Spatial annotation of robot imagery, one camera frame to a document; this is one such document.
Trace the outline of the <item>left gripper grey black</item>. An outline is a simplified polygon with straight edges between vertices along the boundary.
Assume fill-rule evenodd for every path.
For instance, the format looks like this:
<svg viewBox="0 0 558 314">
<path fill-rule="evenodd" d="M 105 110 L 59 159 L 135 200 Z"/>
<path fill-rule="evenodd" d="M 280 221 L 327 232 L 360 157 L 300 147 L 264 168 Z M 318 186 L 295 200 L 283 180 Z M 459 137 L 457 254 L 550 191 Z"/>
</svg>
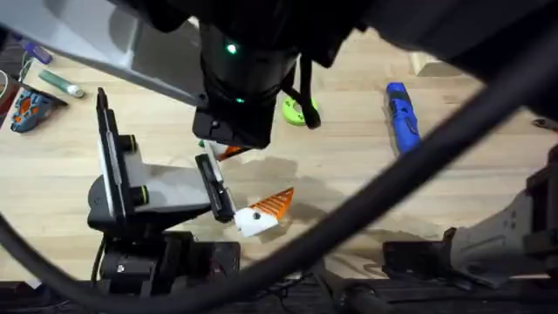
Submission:
<svg viewBox="0 0 558 314">
<path fill-rule="evenodd" d="M 295 189 L 284 189 L 235 211 L 217 164 L 227 159 L 228 146 L 202 142 L 213 155 L 196 155 L 195 167 L 174 167 L 147 164 L 138 147 L 122 151 L 100 138 L 101 175 L 88 192 L 88 226 L 109 236 L 150 236 L 208 212 L 221 223 L 234 217 L 244 237 L 278 226 L 289 211 Z"/>
</svg>

